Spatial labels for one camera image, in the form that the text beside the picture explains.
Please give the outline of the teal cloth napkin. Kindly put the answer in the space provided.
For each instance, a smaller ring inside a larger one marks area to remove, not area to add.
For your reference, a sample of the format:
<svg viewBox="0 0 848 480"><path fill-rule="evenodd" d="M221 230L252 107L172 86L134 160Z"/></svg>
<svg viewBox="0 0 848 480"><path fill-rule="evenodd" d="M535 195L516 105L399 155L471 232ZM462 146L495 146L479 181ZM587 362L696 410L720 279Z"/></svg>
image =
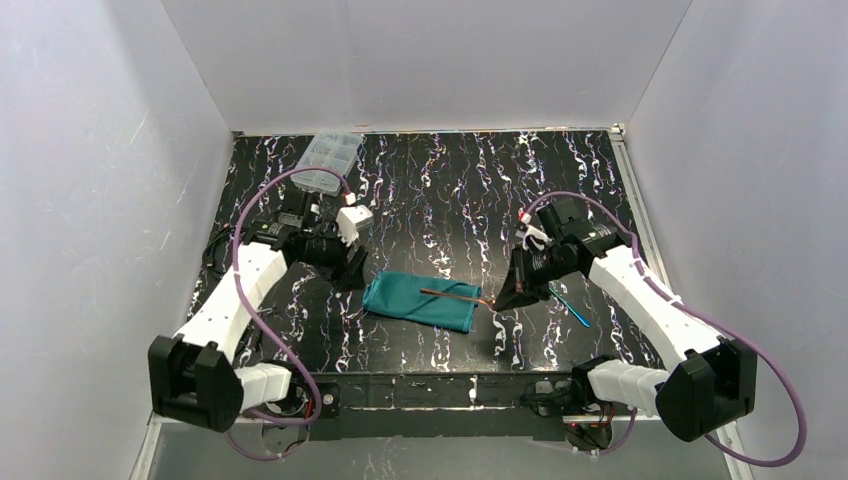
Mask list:
<svg viewBox="0 0 848 480"><path fill-rule="evenodd" d="M467 334L476 304L424 295L421 288L481 297L481 287L453 279L383 271L367 287L363 309L369 313Z"/></svg>

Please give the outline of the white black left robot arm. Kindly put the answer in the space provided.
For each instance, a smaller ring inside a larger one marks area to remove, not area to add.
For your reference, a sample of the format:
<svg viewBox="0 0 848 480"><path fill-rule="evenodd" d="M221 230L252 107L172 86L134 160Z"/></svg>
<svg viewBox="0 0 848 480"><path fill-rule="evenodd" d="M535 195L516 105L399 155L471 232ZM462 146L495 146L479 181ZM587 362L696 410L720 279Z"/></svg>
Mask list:
<svg viewBox="0 0 848 480"><path fill-rule="evenodd" d="M251 322L247 308L259 306L296 263L314 267L339 292L363 289L367 252L356 241L372 220L365 206L343 207L328 223L312 211L254 220L237 237L239 266L173 336L151 343L154 412L225 432L250 408L304 396L305 385L292 381L292 362L238 367L238 345Z"/></svg>

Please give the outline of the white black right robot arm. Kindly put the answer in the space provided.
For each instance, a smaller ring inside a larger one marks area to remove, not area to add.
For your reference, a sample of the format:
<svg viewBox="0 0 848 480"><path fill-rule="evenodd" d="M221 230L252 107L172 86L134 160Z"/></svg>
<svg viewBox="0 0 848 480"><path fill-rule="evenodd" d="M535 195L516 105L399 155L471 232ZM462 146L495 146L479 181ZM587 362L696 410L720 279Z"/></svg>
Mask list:
<svg viewBox="0 0 848 480"><path fill-rule="evenodd" d="M519 217L521 240L492 306L513 310L550 298L550 284L582 274L621 307L648 337L662 368L600 355L572 368L571 397L580 405L620 403L658 416L691 442L753 412L757 358L741 341L681 311L647 268L632 234L592 222L570 201L543 207L540 227Z"/></svg>

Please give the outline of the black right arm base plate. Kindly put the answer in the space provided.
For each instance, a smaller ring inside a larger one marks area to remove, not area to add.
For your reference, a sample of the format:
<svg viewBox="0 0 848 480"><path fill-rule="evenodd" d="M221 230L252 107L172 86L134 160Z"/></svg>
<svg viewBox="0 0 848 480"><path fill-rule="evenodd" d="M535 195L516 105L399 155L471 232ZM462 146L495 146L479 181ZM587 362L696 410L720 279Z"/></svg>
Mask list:
<svg viewBox="0 0 848 480"><path fill-rule="evenodd" d="M544 418L597 415L597 422L604 423L611 420L615 414L612 403L596 399L589 393L586 385L570 377L528 383L519 397L518 404Z"/></svg>

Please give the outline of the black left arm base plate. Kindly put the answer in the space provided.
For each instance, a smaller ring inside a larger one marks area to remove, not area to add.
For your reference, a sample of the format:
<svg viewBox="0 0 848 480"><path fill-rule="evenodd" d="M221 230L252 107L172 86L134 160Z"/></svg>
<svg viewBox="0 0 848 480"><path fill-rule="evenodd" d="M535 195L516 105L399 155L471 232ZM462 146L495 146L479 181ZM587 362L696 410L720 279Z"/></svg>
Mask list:
<svg viewBox="0 0 848 480"><path fill-rule="evenodd" d="M337 417L341 410L341 385L337 381L322 378L316 379L316 385L320 393L319 401L305 380L296 379L286 397L265 403L259 410L273 417L307 418L321 405L320 419Z"/></svg>

